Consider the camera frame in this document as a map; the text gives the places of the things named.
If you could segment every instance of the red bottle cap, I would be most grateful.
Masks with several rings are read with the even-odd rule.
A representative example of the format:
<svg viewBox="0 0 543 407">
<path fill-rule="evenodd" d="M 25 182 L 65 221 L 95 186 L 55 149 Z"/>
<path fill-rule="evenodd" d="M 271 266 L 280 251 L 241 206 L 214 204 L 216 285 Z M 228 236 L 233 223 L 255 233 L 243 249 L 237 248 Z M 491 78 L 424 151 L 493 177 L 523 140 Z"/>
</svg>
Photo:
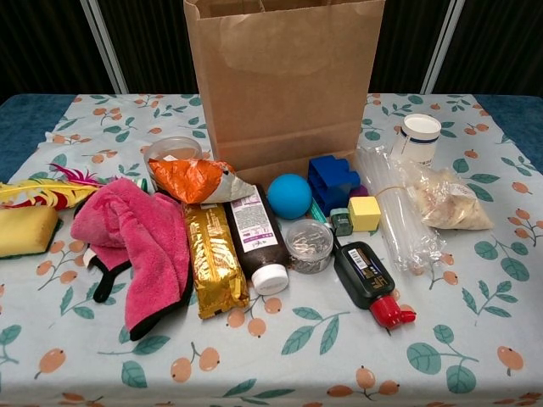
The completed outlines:
<svg viewBox="0 0 543 407">
<path fill-rule="evenodd" d="M 417 314 L 413 311 L 402 311 L 396 301 L 389 295 L 381 297 L 370 305 L 373 317 L 380 326 L 393 329 L 394 327 L 413 322 Z"/>
</svg>

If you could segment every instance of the purple object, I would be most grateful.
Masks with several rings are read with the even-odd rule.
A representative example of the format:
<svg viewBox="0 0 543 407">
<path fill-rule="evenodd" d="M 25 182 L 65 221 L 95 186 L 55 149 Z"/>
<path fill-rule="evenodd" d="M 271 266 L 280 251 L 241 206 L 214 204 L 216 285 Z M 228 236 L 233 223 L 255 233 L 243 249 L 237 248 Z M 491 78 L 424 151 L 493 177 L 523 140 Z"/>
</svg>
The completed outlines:
<svg viewBox="0 0 543 407">
<path fill-rule="evenodd" d="M 349 192 L 349 198 L 353 197 L 369 197 L 370 194 L 367 191 L 367 188 L 363 185 L 360 185 L 359 187 L 353 189 L 351 192 Z"/>
</svg>

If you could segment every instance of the barcode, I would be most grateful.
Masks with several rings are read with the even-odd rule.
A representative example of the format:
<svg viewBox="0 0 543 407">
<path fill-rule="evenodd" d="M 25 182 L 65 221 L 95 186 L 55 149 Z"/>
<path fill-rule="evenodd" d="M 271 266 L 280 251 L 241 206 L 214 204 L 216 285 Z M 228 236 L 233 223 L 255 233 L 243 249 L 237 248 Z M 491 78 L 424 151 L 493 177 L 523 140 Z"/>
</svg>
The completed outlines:
<svg viewBox="0 0 543 407">
<path fill-rule="evenodd" d="M 364 270 L 367 267 L 364 259 L 358 254 L 358 251 L 355 248 L 349 250 L 350 257 L 355 261 L 356 265 L 360 270 Z"/>
</svg>

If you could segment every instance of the brown paper bag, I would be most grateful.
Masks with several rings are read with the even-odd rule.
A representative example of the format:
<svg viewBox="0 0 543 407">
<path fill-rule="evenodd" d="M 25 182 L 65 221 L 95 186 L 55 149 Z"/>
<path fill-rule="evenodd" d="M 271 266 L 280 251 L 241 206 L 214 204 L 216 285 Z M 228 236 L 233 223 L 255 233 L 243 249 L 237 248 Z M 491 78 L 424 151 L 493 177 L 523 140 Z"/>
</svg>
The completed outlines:
<svg viewBox="0 0 543 407">
<path fill-rule="evenodd" d="M 352 153 L 384 0 L 184 0 L 216 159 L 267 185 Z"/>
</svg>

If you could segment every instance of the small cube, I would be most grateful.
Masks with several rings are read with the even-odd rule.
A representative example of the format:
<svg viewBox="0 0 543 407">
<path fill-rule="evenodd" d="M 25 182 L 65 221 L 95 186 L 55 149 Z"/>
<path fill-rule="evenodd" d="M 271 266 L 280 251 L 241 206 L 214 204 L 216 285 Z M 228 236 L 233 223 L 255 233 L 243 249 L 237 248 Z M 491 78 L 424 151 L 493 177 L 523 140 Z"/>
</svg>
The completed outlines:
<svg viewBox="0 0 543 407">
<path fill-rule="evenodd" d="M 354 231 L 375 231 L 381 210 L 375 197 L 353 197 L 349 199 L 349 215 Z"/>
</svg>

